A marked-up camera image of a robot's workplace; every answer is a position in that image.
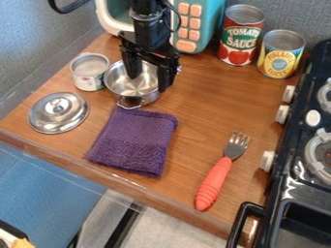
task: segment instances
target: blue chair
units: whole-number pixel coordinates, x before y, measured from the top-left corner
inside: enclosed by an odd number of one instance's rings
[[[38,248],[65,248],[106,188],[0,142],[0,219]]]

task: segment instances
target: tomato sauce can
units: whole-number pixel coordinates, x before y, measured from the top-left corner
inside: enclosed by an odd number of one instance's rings
[[[263,37],[258,70],[270,78],[290,77],[299,65],[305,44],[305,39],[293,31],[268,32]]]
[[[231,66],[251,63],[263,22],[263,11],[254,6],[238,4],[228,7],[220,40],[220,59]]]

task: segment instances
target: silver fork tines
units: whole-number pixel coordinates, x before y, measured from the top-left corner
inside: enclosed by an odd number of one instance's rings
[[[242,133],[232,133],[226,146],[226,156],[232,160],[240,157],[248,147],[250,139],[249,136]]]

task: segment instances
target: orange fork handle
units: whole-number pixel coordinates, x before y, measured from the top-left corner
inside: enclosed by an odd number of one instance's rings
[[[231,167],[232,161],[224,157],[208,172],[196,193],[197,210],[203,211],[214,203],[226,181]]]

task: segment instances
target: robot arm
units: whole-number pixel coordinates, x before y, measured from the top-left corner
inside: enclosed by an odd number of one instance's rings
[[[180,53],[170,44],[171,14],[167,0],[134,0],[131,18],[135,32],[120,32],[121,52],[128,76],[136,78],[141,60],[158,67],[159,91],[165,92],[180,72]]]

